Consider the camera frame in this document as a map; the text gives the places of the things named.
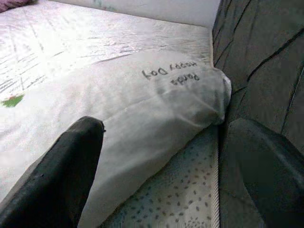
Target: pillowcase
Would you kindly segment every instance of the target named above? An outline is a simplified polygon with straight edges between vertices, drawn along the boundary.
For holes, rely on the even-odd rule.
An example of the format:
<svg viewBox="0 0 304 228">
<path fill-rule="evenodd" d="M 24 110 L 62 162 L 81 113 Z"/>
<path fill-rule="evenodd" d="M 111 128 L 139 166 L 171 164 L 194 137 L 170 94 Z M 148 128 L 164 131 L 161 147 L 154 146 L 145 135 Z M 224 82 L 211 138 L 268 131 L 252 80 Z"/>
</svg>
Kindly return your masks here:
<svg viewBox="0 0 304 228">
<path fill-rule="evenodd" d="M 33 0 L 0 0 L 0 13 L 7 11 L 9 8 L 24 6 Z"/>
<path fill-rule="evenodd" d="M 106 133 L 79 226 L 96 227 L 197 133 L 224 121 L 230 93 L 220 70 L 168 51 L 98 62 L 29 91 L 0 108 L 0 200 L 68 126 L 92 116 Z"/>
</svg>

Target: bed sheet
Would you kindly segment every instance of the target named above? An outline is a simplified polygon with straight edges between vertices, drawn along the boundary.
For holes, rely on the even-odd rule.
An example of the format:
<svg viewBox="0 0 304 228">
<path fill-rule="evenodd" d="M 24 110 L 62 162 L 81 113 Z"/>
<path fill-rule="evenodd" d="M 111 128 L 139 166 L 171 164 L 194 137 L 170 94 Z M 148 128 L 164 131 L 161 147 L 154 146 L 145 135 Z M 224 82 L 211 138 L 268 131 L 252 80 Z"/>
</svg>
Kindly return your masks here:
<svg viewBox="0 0 304 228">
<path fill-rule="evenodd" d="M 211 64 L 208 28 L 47 0 L 0 14 L 0 101 L 93 62 L 169 50 Z"/>
</svg>

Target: patterned fabric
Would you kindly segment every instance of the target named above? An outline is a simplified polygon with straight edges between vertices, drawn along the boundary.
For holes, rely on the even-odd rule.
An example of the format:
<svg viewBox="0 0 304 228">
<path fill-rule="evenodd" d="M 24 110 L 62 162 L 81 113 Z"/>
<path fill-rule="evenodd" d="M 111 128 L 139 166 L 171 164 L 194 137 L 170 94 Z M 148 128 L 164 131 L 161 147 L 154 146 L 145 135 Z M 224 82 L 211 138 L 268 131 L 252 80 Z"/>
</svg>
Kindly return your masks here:
<svg viewBox="0 0 304 228">
<path fill-rule="evenodd" d="M 10 8 L 24 6 L 33 0 L 0 0 L 0 13 L 7 11 Z"/>
<path fill-rule="evenodd" d="M 100 227 L 211 227 L 212 137 L 215 127 L 200 133 Z"/>
</svg>

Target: gray fabric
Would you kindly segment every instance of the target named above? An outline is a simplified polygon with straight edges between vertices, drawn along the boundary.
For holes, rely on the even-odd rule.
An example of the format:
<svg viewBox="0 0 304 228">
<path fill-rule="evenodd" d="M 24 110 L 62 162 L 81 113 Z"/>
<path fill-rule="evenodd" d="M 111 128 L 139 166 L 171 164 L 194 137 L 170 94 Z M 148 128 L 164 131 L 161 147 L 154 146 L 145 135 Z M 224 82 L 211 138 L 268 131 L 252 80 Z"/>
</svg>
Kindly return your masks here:
<svg viewBox="0 0 304 228">
<path fill-rule="evenodd" d="M 226 163 L 231 159 L 224 159 L 223 145 L 231 121 L 239 117 L 257 120 L 283 133 L 304 153 L 304 79 L 299 76 L 304 63 L 303 9 L 302 0 L 221 1 L 213 29 L 214 65 L 230 78 L 233 92 L 219 142 L 222 227 L 251 228 L 258 224 L 245 224 L 243 217 L 234 215 L 244 207 L 241 198 L 246 194 L 237 170 L 232 172 L 238 178 L 225 180 L 231 168 Z M 233 183 L 237 193 L 230 192 Z M 239 203 L 227 208 L 231 197 Z M 247 215 L 251 221 L 259 220 L 256 213 Z"/>
<path fill-rule="evenodd" d="M 283 126 L 282 134 L 293 142 L 294 146 L 300 151 L 304 151 L 304 68 L 299 75 L 299 81 L 296 84 L 295 93 L 291 99 L 291 106 L 289 108 L 286 122 Z"/>
<path fill-rule="evenodd" d="M 227 176 L 243 180 L 269 227 L 303 227 L 304 156 L 284 136 L 240 118 L 229 125 L 225 152 L 241 174 Z"/>
<path fill-rule="evenodd" d="M 299 47 L 304 47 L 304 34 L 252 75 L 238 117 L 257 120 L 273 131 L 281 132 L 302 67 L 300 60 L 304 59 L 303 49 Z"/>
<path fill-rule="evenodd" d="M 221 228 L 262 228 L 262 221 L 257 209 L 254 206 L 244 203 L 237 197 L 219 191 L 221 205 L 220 225 Z"/>
<path fill-rule="evenodd" d="M 236 27 L 231 48 L 225 60 L 223 70 L 231 76 L 233 92 L 244 88 L 247 85 L 246 64 L 247 45 L 251 35 L 251 28 L 254 24 L 258 0 L 250 1 L 244 10 L 242 19 Z"/>
</svg>

